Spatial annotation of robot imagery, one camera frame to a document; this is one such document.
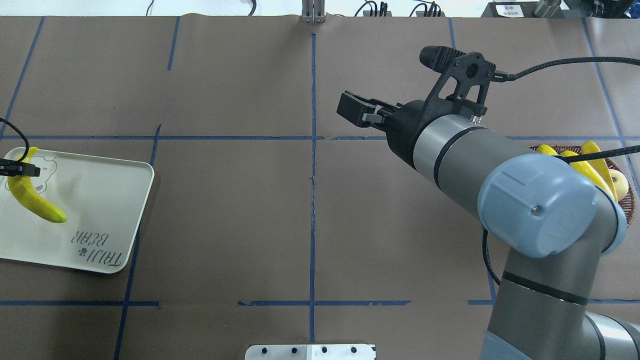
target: white label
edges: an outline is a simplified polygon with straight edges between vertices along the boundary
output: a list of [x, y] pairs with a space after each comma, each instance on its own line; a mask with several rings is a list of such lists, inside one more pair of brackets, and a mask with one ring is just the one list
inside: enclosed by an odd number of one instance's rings
[[520, 5], [496, 5], [495, 11], [504, 17], [524, 17]]

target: black rubber ring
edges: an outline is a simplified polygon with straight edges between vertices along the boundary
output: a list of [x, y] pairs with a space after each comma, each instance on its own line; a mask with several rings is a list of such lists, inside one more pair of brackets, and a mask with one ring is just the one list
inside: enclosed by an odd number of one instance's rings
[[587, 320], [589, 320], [589, 322], [591, 323], [591, 326], [593, 326], [593, 329], [596, 331], [596, 334], [598, 335], [598, 341], [600, 342], [600, 360], [605, 360], [605, 358], [607, 357], [607, 347], [605, 346], [604, 338], [602, 337], [602, 332], [600, 332], [600, 328], [596, 325], [593, 319], [589, 317], [589, 315], [584, 314], [584, 317], [587, 318]]
[[638, 353], [638, 359], [640, 359], [640, 331], [638, 331], [638, 329], [636, 329], [633, 325], [631, 325], [630, 323], [621, 320], [621, 319], [617, 319], [617, 318], [613, 318], [611, 316], [608, 315], [603, 315], [602, 316], [606, 316], [608, 318], [610, 318], [611, 320], [617, 322], [618, 324], [620, 324], [620, 326], [622, 326], [628, 333], [629, 336], [631, 336], [631, 340], [634, 341], [634, 345], [636, 346], [636, 352]]
[[540, 284], [539, 282], [531, 281], [529, 279], [514, 275], [510, 272], [502, 273], [502, 278], [520, 286], [524, 286], [525, 288], [549, 295], [551, 297], [555, 297], [556, 299], [560, 299], [563, 301], [573, 302], [574, 304], [582, 306], [587, 306], [587, 303], [589, 302], [589, 299], [587, 299], [586, 297], [581, 297], [580, 295], [558, 290], [556, 288]]
[[440, 172], [440, 163], [442, 162], [444, 155], [447, 153], [451, 145], [453, 145], [454, 142], [458, 141], [459, 138], [461, 138], [462, 136], [465, 136], [466, 134], [469, 134], [473, 130], [478, 130], [478, 129], [486, 129], [486, 127], [482, 127], [482, 126], [468, 127], [460, 131], [459, 133], [455, 134], [452, 138], [449, 139], [449, 141], [446, 144], [444, 144], [442, 149], [440, 149], [440, 154], [438, 154], [438, 157], [436, 158], [436, 162], [433, 165], [433, 181], [435, 182], [438, 189], [440, 188], [440, 182], [438, 181], [438, 173]]

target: yellow banana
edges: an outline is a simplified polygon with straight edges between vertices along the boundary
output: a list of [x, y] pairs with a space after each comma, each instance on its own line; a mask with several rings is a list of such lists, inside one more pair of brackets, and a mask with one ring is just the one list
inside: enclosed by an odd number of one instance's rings
[[[594, 152], [600, 152], [600, 148], [597, 146], [595, 142], [587, 141], [582, 144], [582, 153], [583, 154], [593, 154]], [[618, 198], [618, 193], [616, 192], [616, 188], [613, 185], [613, 179], [611, 178], [611, 174], [609, 173], [609, 167], [607, 166], [607, 162], [604, 159], [595, 159], [587, 161], [597, 172], [602, 176], [602, 179], [613, 193], [613, 198], [616, 199], [616, 202], [620, 201]]]
[[538, 146], [538, 152], [540, 154], [546, 154], [546, 155], [553, 155], [553, 156], [558, 155], [558, 153], [554, 150], [553, 147], [545, 144]]
[[[31, 162], [31, 158], [38, 151], [37, 147], [30, 147], [27, 157], [22, 160], [25, 163]], [[54, 204], [45, 200], [33, 188], [29, 176], [13, 176], [7, 179], [9, 190], [18, 202], [30, 212], [50, 222], [61, 223], [67, 221], [65, 213]]]
[[[569, 151], [569, 150], [563, 151], [560, 154], [560, 156], [563, 156], [563, 157], [576, 156], [576, 155], [577, 154], [575, 152]], [[604, 180], [602, 179], [602, 176], [600, 176], [600, 174], [598, 174], [598, 172], [591, 165], [589, 165], [588, 162], [575, 161], [571, 163], [571, 166], [573, 167], [574, 170], [586, 176], [594, 184], [601, 187], [605, 192], [607, 192], [611, 197], [613, 197], [613, 193], [611, 192], [611, 189], [609, 189], [609, 187], [607, 186], [607, 183], [604, 182]]]

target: table surface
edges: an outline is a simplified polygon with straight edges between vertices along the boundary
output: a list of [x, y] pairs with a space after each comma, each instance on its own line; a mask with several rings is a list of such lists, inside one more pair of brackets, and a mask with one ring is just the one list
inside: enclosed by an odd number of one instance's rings
[[[242, 359], [252, 344], [315, 342], [477, 358], [497, 291], [480, 223], [382, 133], [340, 118], [340, 93], [425, 98], [438, 75], [418, 62], [425, 45], [518, 72], [640, 58], [639, 32], [598, 19], [0, 18], [0, 111], [33, 145], [156, 170], [121, 272], [0, 260], [0, 357]], [[639, 92], [630, 65], [550, 68], [491, 85], [483, 125], [524, 145], [637, 145]], [[21, 142], [3, 130], [5, 154]], [[616, 162], [637, 190], [640, 155]], [[501, 273], [508, 248], [490, 248]], [[640, 323], [639, 271], [635, 221], [602, 258], [589, 310]]]

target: brown woven basket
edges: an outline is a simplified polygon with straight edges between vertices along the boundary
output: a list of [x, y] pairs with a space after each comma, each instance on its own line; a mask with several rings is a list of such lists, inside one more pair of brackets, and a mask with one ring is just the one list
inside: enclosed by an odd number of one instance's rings
[[[565, 150], [573, 151], [577, 154], [580, 154], [581, 151], [581, 148], [576, 145], [549, 146], [551, 146], [558, 154]], [[530, 146], [529, 148], [532, 150], [538, 150], [538, 145]], [[620, 167], [615, 162], [613, 162], [613, 160], [606, 158], [605, 161], [607, 162], [607, 166], [609, 168], [613, 168], [617, 171], [623, 172], [622, 169], [620, 169]], [[627, 196], [618, 201], [618, 204], [620, 204], [620, 207], [622, 207], [622, 210], [625, 212], [625, 216], [627, 217], [627, 227], [629, 227], [631, 226], [631, 222], [634, 220], [634, 215], [636, 214], [636, 195], [633, 191], [632, 181], [630, 180], [631, 178], [627, 176], [627, 179], [629, 179], [629, 192], [627, 193]]]

